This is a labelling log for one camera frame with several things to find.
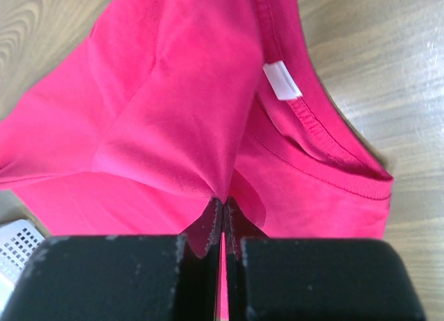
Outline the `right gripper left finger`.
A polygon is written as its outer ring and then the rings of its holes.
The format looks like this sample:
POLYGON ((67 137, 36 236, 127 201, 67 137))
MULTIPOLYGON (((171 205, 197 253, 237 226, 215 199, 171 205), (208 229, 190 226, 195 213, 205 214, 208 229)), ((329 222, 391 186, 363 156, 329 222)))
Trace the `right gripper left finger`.
POLYGON ((31 255, 2 320, 216 320, 223 205, 178 235, 56 236, 31 255))

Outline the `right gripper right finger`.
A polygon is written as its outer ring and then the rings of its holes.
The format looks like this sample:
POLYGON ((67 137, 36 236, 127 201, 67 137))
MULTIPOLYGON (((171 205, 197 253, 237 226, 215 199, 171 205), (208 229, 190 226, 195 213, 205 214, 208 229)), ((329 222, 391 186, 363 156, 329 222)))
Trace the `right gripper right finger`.
POLYGON ((270 238, 224 207, 231 320, 425 320, 399 254, 364 238, 270 238))

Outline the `pink t shirt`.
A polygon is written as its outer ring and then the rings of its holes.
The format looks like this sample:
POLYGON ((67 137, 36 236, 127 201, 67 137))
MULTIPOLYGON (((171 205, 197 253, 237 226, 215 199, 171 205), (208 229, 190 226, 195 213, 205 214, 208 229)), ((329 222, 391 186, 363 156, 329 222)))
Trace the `pink t shirt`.
POLYGON ((66 236, 381 238, 392 176, 326 94, 297 0, 112 0, 1 121, 1 188, 66 236))

